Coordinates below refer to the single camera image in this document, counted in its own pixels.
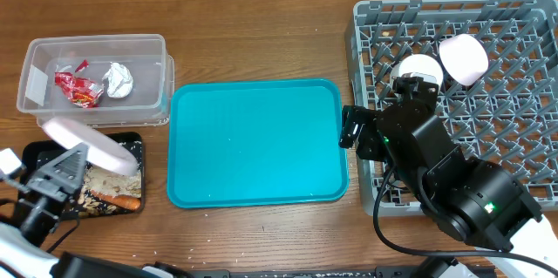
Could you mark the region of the red snack wrapper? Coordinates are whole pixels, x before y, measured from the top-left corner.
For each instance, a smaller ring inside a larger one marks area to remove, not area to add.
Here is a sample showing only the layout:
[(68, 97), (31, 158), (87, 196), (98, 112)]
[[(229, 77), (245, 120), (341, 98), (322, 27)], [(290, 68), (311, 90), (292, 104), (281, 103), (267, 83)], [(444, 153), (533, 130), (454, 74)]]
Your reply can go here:
[(69, 71), (57, 71), (54, 75), (55, 85), (74, 105), (81, 108), (94, 108), (99, 105), (104, 93), (104, 86), (95, 80), (79, 76), (89, 66), (85, 59), (77, 66), (73, 73)]

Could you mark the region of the white plate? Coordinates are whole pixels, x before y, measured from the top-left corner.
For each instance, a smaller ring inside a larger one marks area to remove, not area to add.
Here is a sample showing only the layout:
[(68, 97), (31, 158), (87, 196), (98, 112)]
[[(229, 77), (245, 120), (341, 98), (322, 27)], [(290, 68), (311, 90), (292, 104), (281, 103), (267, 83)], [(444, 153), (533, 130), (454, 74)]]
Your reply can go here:
[(134, 176), (138, 171), (138, 161), (123, 146), (76, 120), (55, 117), (41, 127), (52, 140), (67, 150), (85, 144), (88, 147), (86, 160), (106, 171), (122, 176)]

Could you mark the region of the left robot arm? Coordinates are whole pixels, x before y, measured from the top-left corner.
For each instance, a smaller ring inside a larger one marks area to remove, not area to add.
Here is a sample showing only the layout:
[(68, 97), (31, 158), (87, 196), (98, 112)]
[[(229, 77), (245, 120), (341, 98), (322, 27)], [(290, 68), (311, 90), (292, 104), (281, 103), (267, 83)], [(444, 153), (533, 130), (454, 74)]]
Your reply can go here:
[(153, 276), (140, 268), (67, 252), (57, 258), (40, 248), (82, 187), (87, 163), (118, 174), (132, 174), (137, 169), (136, 159), (120, 145), (106, 151), (80, 143), (39, 167), (22, 184), (15, 180), (24, 169), (22, 161), (10, 148), (1, 151), (1, 181), (25, 194), (14, 202), (14, 214), (1, 219), (2, 277)]

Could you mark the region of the white bowl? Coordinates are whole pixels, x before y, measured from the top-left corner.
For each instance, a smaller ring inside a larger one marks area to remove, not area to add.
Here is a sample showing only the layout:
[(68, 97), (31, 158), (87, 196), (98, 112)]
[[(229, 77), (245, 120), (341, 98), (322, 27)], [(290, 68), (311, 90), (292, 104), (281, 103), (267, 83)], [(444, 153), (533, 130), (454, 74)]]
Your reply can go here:
[(441, 65), (435, 58), (425, 54), (414, 54), (403, 59), (391, 69), (389, 86), (394, 86), (396, 78), (414, 77), (420, 77), (427, 83), (436, 84), (440, 91), (444, 75)]
[(482, 43), (469, 34), (443, 40), (439, 44), (439, 59), (450, 77), (464, 86), (473, 85), (489, 66)]

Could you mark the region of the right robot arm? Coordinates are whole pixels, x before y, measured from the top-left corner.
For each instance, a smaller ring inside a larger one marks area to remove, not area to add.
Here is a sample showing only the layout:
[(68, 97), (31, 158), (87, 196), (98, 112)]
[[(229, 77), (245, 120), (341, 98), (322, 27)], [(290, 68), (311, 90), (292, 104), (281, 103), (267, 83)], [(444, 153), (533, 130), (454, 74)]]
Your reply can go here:
[(441, 276), (463, 257), (485, 257), (512, 277), (555, 277), (557, 238), (530, 192), (502, 166), (466, 158), (435, 108), (439, 87), (423, 78), (396, 78), (396, 103), (382, 111), (358, 105), (342, 110), (340, 147), (387, 169), (379, 195), (391, 177), (402, 181), (439, 230), (468, 246), (439, 251), (402, 247), (379, 225), (381, 197), (374, 200), (377, 237), (402, 254), (424, 257), (416, 277)]

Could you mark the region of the orange carrot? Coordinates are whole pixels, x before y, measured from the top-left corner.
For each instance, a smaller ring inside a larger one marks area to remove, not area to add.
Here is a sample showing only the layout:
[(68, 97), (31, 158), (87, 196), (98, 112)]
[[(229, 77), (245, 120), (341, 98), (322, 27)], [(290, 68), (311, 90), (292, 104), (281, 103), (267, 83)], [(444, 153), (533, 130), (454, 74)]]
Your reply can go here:
[(111, 196), (93, 190), (90, 190), (89, 193), (91, 194), (91, 196), (96, 197), (101, 201), (105, 202), (105, 208), (104, 208), (105, 212), (109, 212), (111, 210), (110, 206), (115, 206), (116, 208), (120, 207), (129, 211), (137, 211), (141, 207), (141, 200), (133, 196), (128, 196), (128, 195)]

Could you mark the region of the white tissue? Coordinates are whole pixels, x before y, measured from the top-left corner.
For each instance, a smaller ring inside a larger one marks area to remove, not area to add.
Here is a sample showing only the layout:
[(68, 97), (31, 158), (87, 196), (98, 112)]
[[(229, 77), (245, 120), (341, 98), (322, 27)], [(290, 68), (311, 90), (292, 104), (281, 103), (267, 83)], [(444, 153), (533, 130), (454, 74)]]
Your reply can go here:
[(111, 62), (102, 80), (106, 82), (106, 94), (109, 98), (125, 98), (132, 92), (133, 76), (129, 69), (120, 63)]

